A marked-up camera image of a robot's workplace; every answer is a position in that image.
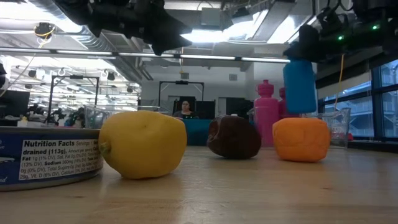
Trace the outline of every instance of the fluorescent light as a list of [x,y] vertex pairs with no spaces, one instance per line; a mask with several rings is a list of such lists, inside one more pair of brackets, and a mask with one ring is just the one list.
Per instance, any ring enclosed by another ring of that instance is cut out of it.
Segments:
[[[90,84],[82,84],[80,86],[83,86],[83,87],[96,87],[96,85],[90,85]],[[98,87],[100,87],[100,88],[116,88],[116,86],[114,86],[114,85],[98,85]]]
[[57,50],[60,54],[78,54],[78,55],[112,55],[112,52],[93,52],[87,50]]
[[213,60],[235,60],[232,56],[214,56],[214,55],[181,55],[181,58],[192,59],[213,59]]
[[[50,96],[50,93],[39,93],[39,92],[31,92],[31,95],[35,95],[35,96]],[[76,96],[76,97],[81,97],[81,98],[86,98],[86,99],[93,99],[95,98],[94,94],[86,94],[86,93],[53,93],[53,96]],[[112,97],[112,98],[119,98],[119,99],[134,99],[136,100],[138,98],[137,95],[105,95],[105,94],[98,94],[98,98],[99,99],[103,99],[106,100],[107,97]]]
[[75,85],[67,85],[67,88],[72,89],[72,90],[76,90],[76,91],[80,90],[80,88],[78,86],[75,86]]
[[233,24],[223,31],[223,37],[229,40],[231,37],[241,37],[248,33],[249,29],[253,26],[253,21],[244,21]]
[[162,58],[172,58],[174,55],[172,54],[162,54],[161,56],[157,56],[152,53],[135,53],[135,52],[121,52],[120,56],[133,56],[133,57],[162,57]]
[[309,22],[307,23],[307,25],[312,25],[316,20],[317,20],[317,17],[316,17],[316,16],[313,16],[312,19],[309,20]]
[[59,78],[55,78],[54,79],[55,81],[57,81],[57,82],[62,82],[63,84],[67,84],[67,85],[69,85],[70,83],[69,82],[67,82],[67,81],[65,81],[65,80],[61,80],[61,79],[59,79]]
[[50,53],[50,50],[0,47],[0,52]]
[[255,15],[253,15],[253,20],[254,20],[254,24],[253,26],[250,27],[250,29],[248,30],[248,33],[246,34],[246,40],[248,40],[249,38],[252,38],[254,36],[254,34],[256,34],[257,30],[260,28],[262,22],[264,21],[264,19],[266,18],[268,14],[268,9],[263,10],[261,12],[257,12],[255,13]]
[[190,34],[182,34],[183,38],[194,43],[219,43],[229,39],[221,30],[194,29]]
[[267,41],[268,44],[283,44],[288,41],[295,32],[295,24],[292,17],[287,16]]
[[164,9],[173,10],[202,10],[204,7],[211,7],[219,9],[221,7],[221,2],[216,1],[176,1],[168,0],[164,2]]
[[242,61],[245,62],[272,62],[272,63],[289,63],[289,59],[282,58],[255,58],[255,57],[243,57]]
[[116,57],[110,57],[110,56],[87,56],[88,59],[104,59],[104,60],[115,60]]

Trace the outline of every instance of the metal frame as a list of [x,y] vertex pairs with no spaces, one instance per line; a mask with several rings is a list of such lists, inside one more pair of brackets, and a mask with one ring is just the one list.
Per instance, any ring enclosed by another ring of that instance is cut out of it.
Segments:
[[[174,83],[174,84],[178,85],[177,84],[178,81],[175,81],[175,82],[173,82],[173,81],[160,81],[159,82],[159,94],[158,94],[159,98],[157,100],[157,106],[160,106],[160,95],[162,93],[161,88],[162,88],[162,84],[163,83]],[[204,99],[203,96],[205,95],[205,83],[204,82],[187,82],[187,85],[188,84],[201,84],[201,100],[203,101],[203,99]]]
[[61,82],[61,81],[59,81],[59,82],[57,82],[57,83],[54,83],[54,80],[55,80],[56,78],[59,78],[59,79],[61,79],[61,80],[63,80],[64,78],[70,78],[70,79],[84,79],[84,78],[87,78],[87,79],[89,79],[89,80],[90,80],[91,78],[95,78],[95,79],[97,80],[97,83],[96,83],[96,85],[95,85],[95,102],[94,102],[94,105],[95,105],[95,106],[97,105],[97,100],[98,100],[98,88],[100,87],[100,78],[99,78],[99,77],[84,77],[84,76],[82,76],[82,75],[64,75],[64,76],[61,76],[61,75],[53,75],[53,76],[51,76],[51,89],[50,89],[49,111],[48,111],[48,114],[47,114],[47,121],[50,121],[50,118],[51,118],[52,94],[53,94],[53,92],[54,92],[54,87],[56,87],[56,86],[58,85],[58,83]]

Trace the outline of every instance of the blue label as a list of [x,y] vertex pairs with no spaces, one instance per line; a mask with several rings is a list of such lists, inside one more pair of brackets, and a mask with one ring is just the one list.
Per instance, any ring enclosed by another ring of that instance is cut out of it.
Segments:
[[73,178],[101,168],[97,138],[0,134],[0,185]]

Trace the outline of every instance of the brown fruit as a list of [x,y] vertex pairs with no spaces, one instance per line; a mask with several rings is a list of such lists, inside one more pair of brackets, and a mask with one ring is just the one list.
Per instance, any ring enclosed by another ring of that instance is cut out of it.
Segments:
[[210,123],[207,146],[228,159],[250,159],[259,152],[261,137],[248,120],[225,115]]

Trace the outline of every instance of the pink water bottle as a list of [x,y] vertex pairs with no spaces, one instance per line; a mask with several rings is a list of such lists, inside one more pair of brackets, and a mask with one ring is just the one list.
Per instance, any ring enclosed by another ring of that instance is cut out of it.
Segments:
[[273,146],[272,125],[279,120],[279,104],[272,98],[274,86],[268,80],[258,85],[260,98],[254,101],[255,124],[262,138],[262,146]]
[[298,118],[300,115],[298,114],[289,114],[286,107],[286,96],[285,96],[285,88],[279,89],[279,96],[282,100],[279,101],[279,119],[284,118]]

